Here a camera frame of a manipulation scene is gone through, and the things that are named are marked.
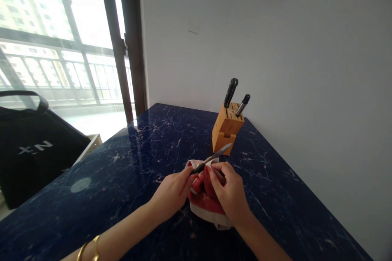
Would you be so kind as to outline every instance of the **person's left hand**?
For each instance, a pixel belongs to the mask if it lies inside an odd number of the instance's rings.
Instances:
[[[188,166],[180,173],[166,176],[148,202],[160,223],[172,217],[185,204],[189,189],[197,176],[189,176],[192,170],[193,167]]]

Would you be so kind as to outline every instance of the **bracelet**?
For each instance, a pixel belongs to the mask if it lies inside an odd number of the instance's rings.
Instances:
[[[101,235],[99,234],[99,235],[97,235],[97,236],[94,238],[94,243],[95,243],[95,256],[94,256],[94,258],[93,258],[92,261],[98,261],[98,259],[99,259],[99,254],[98,254],[98,239],[99,239],[100,236],[101,236]]]
[[[82,260],[83,251],[85,250],[85,248],[86,248],[88,243],[89,242],[85,242],[85,244],[80,248],[80,251],[79,251],[78,257],[76,258],[76,261],[81,261]]]

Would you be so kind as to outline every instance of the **table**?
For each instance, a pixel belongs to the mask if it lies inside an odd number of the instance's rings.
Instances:
[[[1,260],[59,260],[146,203],[188,159],[212,154],[217,113],[155,104],[0,222]],[[293,260],[371,260],[245,118],[230,162],[252,212]],[[184,207],[123,260],[255,260],[235,229]]]

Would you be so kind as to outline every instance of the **tote bag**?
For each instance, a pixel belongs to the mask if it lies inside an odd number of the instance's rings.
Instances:
[[[40,99],[36,110],[0,107],[0,188],[14,209],[70,168],[90,139],[49,110],[37,93],[0,92],[5,96]]]

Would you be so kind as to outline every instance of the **red towel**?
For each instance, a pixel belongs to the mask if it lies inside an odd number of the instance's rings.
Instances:
[[[194,214],[208,222],[212,222],[218,230],[226,230],[230,229],[232,224],[219,203],[207,171],[207,166],[211,168],[211,163],[218,161],[219,158],[216,158],[206,163],[204,171],[200,172],[198,177],[194,179],[188,199],[191,211]],[[201,160],[189,160],[186,166],[196,168],[201,163],[203,163]],[[217,170],[214,171],[222,185],[225,185],[225,178]]]

